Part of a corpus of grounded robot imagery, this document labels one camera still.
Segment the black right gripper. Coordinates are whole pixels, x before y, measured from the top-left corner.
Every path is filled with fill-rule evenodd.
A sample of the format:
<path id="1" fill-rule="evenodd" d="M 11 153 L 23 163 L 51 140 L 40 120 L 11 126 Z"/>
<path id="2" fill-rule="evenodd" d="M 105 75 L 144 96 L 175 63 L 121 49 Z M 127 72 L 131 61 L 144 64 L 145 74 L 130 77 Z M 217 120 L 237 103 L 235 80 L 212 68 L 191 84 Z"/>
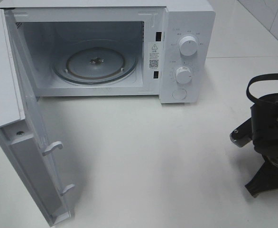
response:
<path id="1" fill-rule="evenodd" d="M 278 94 L 260 98 L 251 107 L 254 149 L 264 159 L 263 165 L 245 188 L 256 198 L 263 192 L 278 190 Z"/>

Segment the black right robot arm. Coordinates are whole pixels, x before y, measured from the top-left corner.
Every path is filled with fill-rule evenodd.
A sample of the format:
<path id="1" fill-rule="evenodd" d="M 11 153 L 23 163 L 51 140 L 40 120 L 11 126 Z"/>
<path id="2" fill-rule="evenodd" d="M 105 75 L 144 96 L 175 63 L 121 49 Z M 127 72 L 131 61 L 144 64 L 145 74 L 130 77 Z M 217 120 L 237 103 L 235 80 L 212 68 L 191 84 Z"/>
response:
<path id="1" fill-rule="evenodd" d="M 278 106 L 278 94 L 269 94 L 260 98 L 262 101 Z M 252 180 L 245 185 L 253 197 L 278 190 L 278 107 L 251 107 L 252 141 L 254 150 L 262 155 L 264 163 Z"/>

